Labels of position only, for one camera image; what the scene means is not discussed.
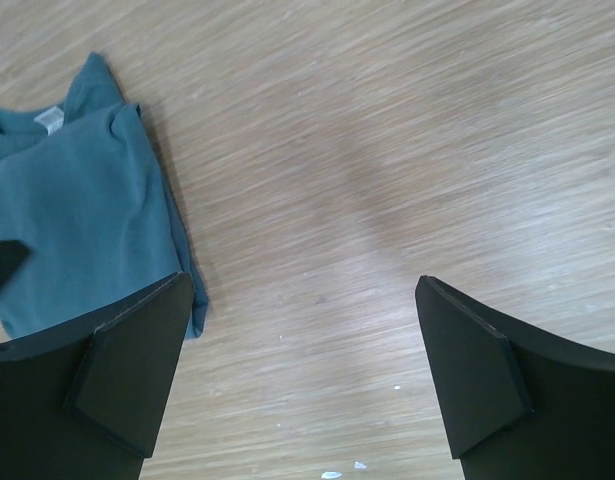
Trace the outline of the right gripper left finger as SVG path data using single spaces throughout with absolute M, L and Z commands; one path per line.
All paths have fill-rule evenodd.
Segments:
M 0 343 L 0 479 L 136 479 L 194 297 L 187 274 Z

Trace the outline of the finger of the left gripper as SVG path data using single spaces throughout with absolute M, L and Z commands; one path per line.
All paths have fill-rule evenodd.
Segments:
M 0 290 L 29 257 L 31 250 L 18 240 L 0 240 Z

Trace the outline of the grey-blue t shirt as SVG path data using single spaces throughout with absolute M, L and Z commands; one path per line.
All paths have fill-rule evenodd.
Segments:
M 0 240 L 30 258 L 0 293 L 0 322 L 27 336 L 121 300 L 173 273 L 195 295 L 188 338 L 208 298 L 169 183 L 137 104 L 91 54 L 65 99 L 0 108 Z

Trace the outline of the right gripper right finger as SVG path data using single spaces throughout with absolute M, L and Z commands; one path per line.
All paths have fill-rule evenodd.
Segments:
M 450 453 L 467 479 L 615 479 L 615 354 L 423 276 L 416 307 Z

